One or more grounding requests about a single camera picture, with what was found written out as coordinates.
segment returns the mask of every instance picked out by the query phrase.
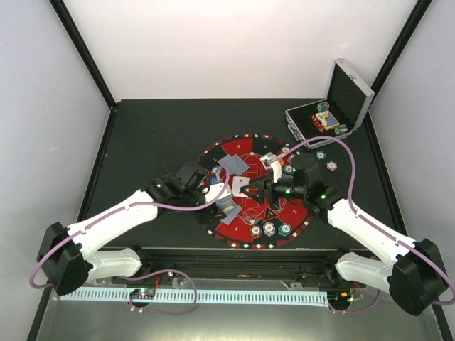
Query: metal surface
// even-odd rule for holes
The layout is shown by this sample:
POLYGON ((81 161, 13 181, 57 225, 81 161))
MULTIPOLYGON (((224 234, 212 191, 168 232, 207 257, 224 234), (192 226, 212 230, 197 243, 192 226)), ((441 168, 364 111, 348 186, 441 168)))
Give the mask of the metal surface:
MULTIPOLYGON (((61 301, 129 302, 134 288, 79 288, 61 301)), ((157 289, 153 299, 133 302, 192 303, 193 289, 157 289)), ((310 305, 328 307, 327 293, 318 291, 198 290, 199 304, 310 305)))
MULTIPOLYGON (((354 308, 366 300, 354 302, 354 308)), ((201 304, 181 317, 131 312, 126 303, 51 299, 37 338, 44 340, 439 341, 441 336, 431 309, 412 317, 387 296, 373 312, 361 315, 334 315, 306 306, 201 304)))

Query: purple cable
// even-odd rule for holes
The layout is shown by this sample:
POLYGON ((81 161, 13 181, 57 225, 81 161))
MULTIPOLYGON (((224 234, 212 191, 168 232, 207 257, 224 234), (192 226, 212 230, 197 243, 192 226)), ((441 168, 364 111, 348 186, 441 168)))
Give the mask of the purple cable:
MULTIPOLYGON (((182 275, 183 277, 185 277, 186 279, 188 279, 190 281, 191 286, 193 287, 193 290, 194 290, 194 301, 191 304, 191 307, 188 308, 187 310, 179 311, 177 313, 172 312, 172 311, 165 311, 165 310, 158 310, 158 309, 149 309, 149 308, 142 308, 142 310, 143 311, 150 311, 152 313, 170 315, 170 316, 182 316, 182 315, 186 315, 188 313, 191 313, 194 310, 194 308, 196 308, 196 301, 198 300, 198 289, 196 288, 196 285, 194 284, 194 281, 191 279, 191 277, 188 276, 187 274, 185 274, 182 271, 175 270, 175 269, 164 269, 164 270, 152 272, 151 274, 147 274, 147 275, 141 276, 141 277, 119 276, 119 278, 124 279, 125 281, 142 281, 143 279, 150 278, 150 277, 153 277, 153 276, 156 276, 156 275, 159 275, 159 274, 168 273, 168 272, 174 272, 175 274, 182 275)), ((132 309, 136 309, 136 308, 137 309, 141 309, 141 308, 133 306, 133 300, 134 300, 134 296, 132 296, 131 299, 129 300, 129 306, 132 309)))
MULTIPOLYGON (((175 210, 175 211, 186 211, 186 212, 192 212, 192 211, 199 211, 199 210, 203 210, 204 208, 207 208, 209 206, 211 206, 213 203, 215 203, 220 197, 221 195, 224 193, 225 189, 227 188, 227 186, 229 186, 229 178, 230 178, 230 174, 229 174, 229 171, 227 170, 226 167, 224 166, 221 166, 222 169, 225 170, 226 172, 226 179, 225 179, 225 184, 223 186, 223 189, 209 202, 203 204, 203 205, 199 205, 199 206, 193 206, 193 207, 180 207, 180 206, 173 206, 173 205, 166 205, 166 204, 161 204, 159 202, 135 202, 133 204, 130 204, 129 206, 130 207, 133 207, 133 206, 145 206, 145 205, 148 205, 148 206, 157 206, 157 207, 161 207, 161 208, 166 208, 168 210, 175 210)), ((96 224, 98 224, 99 222, 102 222, 103 220, 111 217, 112 215, 115 215, 116 213, 118 212, 121 212, 123 210, 125 210, 126 208, 125 207, 119 207, 119 208, 116 208, 115 210, 112 210, 111 212, 108 212, 106 213, 105 215, 99 217, 98 219, 92 221, 91 223, 89 223, 85 229, 91 229, 92 227, 94 227, 96 224)), ((36 277, 36 274, 38 273, 38 271, 41 269, 41 267, 43 266, 43 264, 49 259, 52 257, 52 255, 54 253, 57 252, 57 250, 59 250, 59 248, 61 248, 63 245, 65 245, 66 243, 68 243, 70 240, 72 240, 73 238, 75 238, 76 236, 78 236, 79 234, 82 234, 82 230, 81 231, 77 231, 76 233, 74 234, 71 234, 70 236, 64 238, 64 240, 62 240, 61 242, 59 242, 58 244, 56 244, 52 249, 49 250, 49 252, 47 254, 45 254, 43 256, 42 259, 40 259, 40 261, 36 264, 35 266, 35 269, 32 271, 31 275, 30 275, 30 278, 28 279, 28 283, 30 284, 30 286, 34 289, 43 289, 43 288, 48 288, 50 286, 52 286, 51 283, 46 283, 46 284, 36 284, 35 283, 35 277, 36 277)))
POLYGON ((370 311, 370 310, 376 308, 378 303, 381 301, 381 297, 382 297, 382 291, 378 290, 378 294, 376 295, 375 300, 370 305, 368 305, 367 307, 364 307, 364 308, 359 309, 359 310, 354 310, 354 311, 336 310, 334 307, 332 307, 332 305, 330 303, 328 304, 328 308, 330 310, 332 310, 334 313, 339 313, 339 314, 343 314, 343 315, 357 315, 357 314, 361 314, 361 313, 366 313, 367 311, 370 311))
MULTIPOLYGON (((308 139, 306 141, 303 141, 303 142, 295 145, 294 147, 289 149, 286 153, 281 153, 281 154, 277 155, 277 157, 272 159, 272 161, 279 160, 280 158, 285 157, 286 155, 292 153, 293 151, 297 150, 298 148, 300 148, 300 147, 302 147, 302 146, 304 146, 304 145, 306 145, 306 144, 308 144, 308 143, 310 143, 312 141, 320 141, 320 140, 335 141, 336 143, 342 145, 342 147, 344 147, 344 149, 348 152, 349 159, 350 159, 350 164, 351 164, 351 167, 352 167, 352 170, 351 170, 351 173, 350 173, 349 188, 348 188, 348 202, 349 202, 349 206, 352 209, 352 211, 354 213, 356 213, 357 209, 355 208, 354 202, 353 202, 353 188, 354 188, 354 180, 355 180, 355 160, 354 160, 354 155, 353 155, 352 151, 349 149, 348 145, 345 144, 342 140, 336 139, 336 138, 331 137, 331 136, 312 137, 312 138, 310 138, 310 139, 308 139)), ((449 301, 434 301, 433 304, 437 304, 437 305, 452 305, 452 304, 455 304, 455 283, 431 259, 426 257, 422 252, 417 251, 414 247, 411 247, 410 245, 407 245, 407 244, 405 244, 404 242, 402 242, 400 240, 395 240, 395 237, 393 235, 391 235, 390 233, 388 233, 387 231, 385 231, 381 227, 377 226, 374 222, 371 222, 367 217, 364 217, 362 215, 358 215, 358 217, 361 218, 361 220, 363 220, 367 224, 369 224, 371 227, 376 229, 377 231, 379 231, 382 234, 384 234, 386 237, 390 238, 391 240, 393 240, 397 244, 401 245, 402 247, 404 247, 408 251, 410 251, 413 254, 415 254, 416 256, 418 256, 422 261, 424 261, 430 267, 432 267, 433 270, 435 270, 446 281, 447 285, 450 287, 450 289, 452 291, 452 294, 453 294, 452 299, 449 300, 449 301)))

